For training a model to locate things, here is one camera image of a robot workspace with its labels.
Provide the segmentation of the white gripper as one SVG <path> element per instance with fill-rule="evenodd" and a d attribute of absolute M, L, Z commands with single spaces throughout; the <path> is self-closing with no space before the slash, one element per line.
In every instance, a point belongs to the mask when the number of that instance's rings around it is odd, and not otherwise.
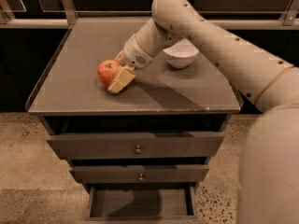
<path fill-rule="evenodd" d="M 132 35 L 124 44 L 122 52 L 115 57 L 120 65 L 131 65 L 136 69 L 144 69 L 151 62 L 153 58 L 148 55 L 138 44 L 135 35 Z M 111 93 L 119 93 L 127 87 L 135 78 L 135 70 L 128 66 L 121 66 L 107 90 Z"/>

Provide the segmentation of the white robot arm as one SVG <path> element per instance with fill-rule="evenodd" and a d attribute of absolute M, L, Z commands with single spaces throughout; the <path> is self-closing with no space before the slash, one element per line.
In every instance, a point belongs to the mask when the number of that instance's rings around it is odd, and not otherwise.
<path fill-rule="evenodd" d="M 187 0 L 153 0 L 151 14 L 118 54 L 109 91 L 188 39 L 262 113 L 243 146 L 238 224 L 299 224 L 299 68 L 205 20 Z"/>

